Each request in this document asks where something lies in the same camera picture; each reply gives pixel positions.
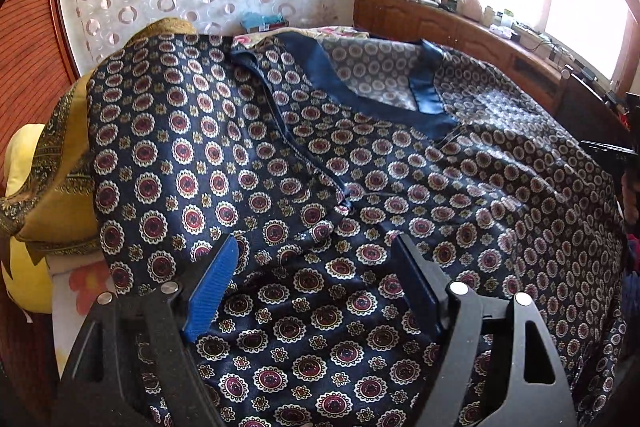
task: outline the navy patterned garment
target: navy patterned garment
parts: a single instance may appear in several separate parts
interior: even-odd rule
[[[88,86],[100,241],[121,295],[147,293],[222,233],[240,257],[190,346],[229,425],[399,427],[438,367],[391,240],[481,295],[529,293],[584,425],[625,324],[610,177],[495,68],[423,45],[296,33],[251,52],[165,34]],[[481,339],[460,425],[480,419]],[[153,417],[171,425],[148,344]]]

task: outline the black mount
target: black mount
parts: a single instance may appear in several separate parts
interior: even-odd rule
[[[159,385],[176,427],[223,427],[184,346],[191,293],[218,250],[164,288],[95,303],[71,351],[54,407],[53,427],[151,427],[134,332],[143,328],[157,364]],[[409,427],[449,427],[458,421],[481,335],[494,336],[482,397],[481,427],[575,427],[574,405],[558,352],[529,295],[510,301],[482,297],[449,282],[408,236],[393,241],[392,258],[420,329],[442,345],[439,372],[422,393]]]

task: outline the wooden dresser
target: wooden dresser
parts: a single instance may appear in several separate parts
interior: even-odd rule
[[[409,0],[355,0],[353,24],[375,37],[456,48],[499,68],[551,114],[559,104],[561,75],[555,67],[459,15]]]

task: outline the yellow cushion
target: yellow cushion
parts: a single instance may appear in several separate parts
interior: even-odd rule
[[[4,155],[6,195],[15,194],[31,171],[33,153],[44,125],[30,123],[18,129]],[[2,278],[9,295],[21,308],[34,313],[51,312],[51,279],[47,263],[42,259],[33,266],[24,243],[15,237],[10,240],[12,277],[2,266]]]

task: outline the wooden door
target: wooden door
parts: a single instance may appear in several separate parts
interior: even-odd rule
[[[379,34],[392,41],[411,42],[418,38],[415,7],[408,1],[391,2],[382,9],[382,29]]]
[[[353,25],[375,36],[381,36],[386,0],[355,0],[353,6]]]
[[[484,60],[497,68],[504,70],[511,60],[508,44],[500,42],[499,37],[491,35],[482,28],[476,28],[471,23],[461,23],[457,36],[457,49],[471,55],[478,60]]]
[[[454,45],[457,31],[457,22],[453,16],[440,12],[435,8],[418,7],[415,16],[415,32],[419,39],[442,44]]]

